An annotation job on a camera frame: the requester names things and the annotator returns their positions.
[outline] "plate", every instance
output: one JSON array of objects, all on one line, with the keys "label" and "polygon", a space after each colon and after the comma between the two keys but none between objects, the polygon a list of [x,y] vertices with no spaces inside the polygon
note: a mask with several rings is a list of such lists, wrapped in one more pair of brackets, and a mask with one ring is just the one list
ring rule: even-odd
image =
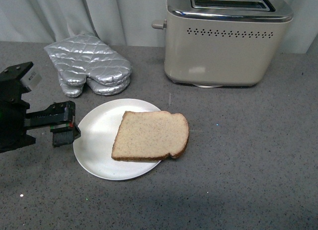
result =
[{"label": "plate", "polygon": [[126,180],[152,170],[160,161],[116,161],[111,152],[125,111],[160,111],[138,99],[117,99],[90,111],[80,122],[81,137],[74,141],[76,159],[89,173],[103,179]]}]

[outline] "countertop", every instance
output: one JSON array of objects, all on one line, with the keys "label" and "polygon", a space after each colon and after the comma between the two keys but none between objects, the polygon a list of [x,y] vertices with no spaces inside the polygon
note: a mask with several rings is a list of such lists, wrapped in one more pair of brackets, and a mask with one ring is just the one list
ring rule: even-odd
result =
[{"label": "countertop", "polygon": [[164,49],[113,49],[131,61],[131,84],[115,96],[89,87],[63,95],[46,44],[0,42],[0,70],[32,61],[42,81],[24,94],[29,112],[76,103],[76,122],[111,100],[135,98],[187,118],[179,159],[127,181],[85,171],[73,146],[36,144],[0,154],[0,229],[318,229],[318,57],[276,54],[249,88],[175,84]]}]

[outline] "cream toaster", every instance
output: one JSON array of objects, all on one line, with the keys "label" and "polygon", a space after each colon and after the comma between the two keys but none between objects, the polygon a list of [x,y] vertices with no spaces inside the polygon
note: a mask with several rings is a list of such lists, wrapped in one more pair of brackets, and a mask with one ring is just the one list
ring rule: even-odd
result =
[{"label": "cream toaster", "polygon": [[252,86],[293,19],[284,0],[166,0],[166,75],[174,82]]}]

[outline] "curtain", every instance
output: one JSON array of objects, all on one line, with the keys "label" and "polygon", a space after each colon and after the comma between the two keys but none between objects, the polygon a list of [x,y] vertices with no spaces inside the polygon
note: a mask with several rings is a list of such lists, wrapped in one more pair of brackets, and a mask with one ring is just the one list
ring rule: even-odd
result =
[{"label": "curtain", "polygon": [[[166,0],[0,0],[0,40],[52,43],[95,32],[109,45],[164,46]],[[318,0],[285,0],[294,20],[280,52],[318,50]]]}]

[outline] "quilted oven mitt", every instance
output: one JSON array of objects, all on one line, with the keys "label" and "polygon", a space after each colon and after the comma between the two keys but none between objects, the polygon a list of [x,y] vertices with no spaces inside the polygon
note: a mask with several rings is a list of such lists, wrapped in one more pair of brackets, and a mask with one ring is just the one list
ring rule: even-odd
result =
[{"label": "quilted oven mitt", "polygon": [[68,97],[81,95],[85,83],[99,95],[114,95],[129,85],[130,62],[93,34],[67,38],[44,49]]}]

